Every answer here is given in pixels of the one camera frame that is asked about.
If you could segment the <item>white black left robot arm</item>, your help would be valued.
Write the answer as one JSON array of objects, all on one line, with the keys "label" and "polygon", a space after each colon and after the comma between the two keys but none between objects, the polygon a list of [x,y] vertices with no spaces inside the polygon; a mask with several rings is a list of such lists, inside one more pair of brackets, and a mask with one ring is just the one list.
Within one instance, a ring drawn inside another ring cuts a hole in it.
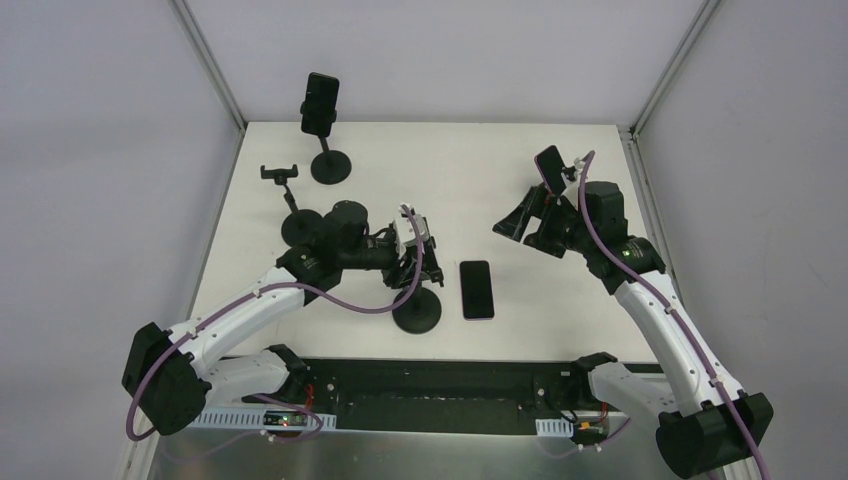
[{"label": "white black left robot arm", "polygon": [[[246,357],[228,353],[268,324],[317,299],[345,310],[379,315],[410,309],[424,281],[443,285],[425,216],[403,203],[387,228],[372,235],[363,225],[333,221],[280,256],[263,276],[216,310],[163,328],[154,322],[132,339],[121,384],[131,398],[125,434],[132,441],[171,435],[208,407],[270,394],[281,404],[305,390],[304,365],[286,346]],[[346,270],[378,271],[398,297],[381,307],[352,304],[331,294]]]}]

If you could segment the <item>purple phone with black screen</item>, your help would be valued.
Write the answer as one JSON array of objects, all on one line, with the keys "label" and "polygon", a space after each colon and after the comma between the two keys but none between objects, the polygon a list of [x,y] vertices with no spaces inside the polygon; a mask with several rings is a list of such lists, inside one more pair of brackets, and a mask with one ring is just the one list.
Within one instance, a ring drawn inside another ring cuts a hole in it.
[{"label": "purple phone with black screen", "polygon": [[491,320],[495,316],[490,265],[485,260],[459,264],[461,302],[466,320]]}]

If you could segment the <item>black round-base phone stand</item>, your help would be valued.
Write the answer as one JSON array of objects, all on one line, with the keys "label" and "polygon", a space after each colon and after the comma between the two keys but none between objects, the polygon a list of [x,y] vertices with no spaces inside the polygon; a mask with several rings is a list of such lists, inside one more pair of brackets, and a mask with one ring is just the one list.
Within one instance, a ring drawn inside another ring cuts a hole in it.
[{"label": "black round-base phone stand", "polygon": [[289,180],[299,176],[297,165],[290,168],[269,169],[265,165],[260,166],[260,177],[263,180],[272,180],[275,185],[284,188],[283,199],[290,213],[281,224],[281,237],[288,246],[296,246],[307,242],[317,231],[323,217],[314,210],[301,209],[289,186]]}]

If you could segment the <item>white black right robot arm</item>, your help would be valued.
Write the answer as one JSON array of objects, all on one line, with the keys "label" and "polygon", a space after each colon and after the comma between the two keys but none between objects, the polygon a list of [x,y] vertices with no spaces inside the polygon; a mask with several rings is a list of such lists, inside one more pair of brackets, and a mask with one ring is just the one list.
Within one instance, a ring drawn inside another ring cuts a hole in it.
[{"label": "white black right robot arm", "polygon": [[706,345],[653,245],[629,234],[616,184],[589,182],[562,193],[539,184],[493,230],[557,258],[580,254],[636,323],[669,385],[661,390],[596,353],[578,360],[578,375],[567,384],[573,405],[590,410],[605,402],[623,412],[653,434],[682,479],[769,478],[759,445],[774,415],[771,403],[747,392]]}]

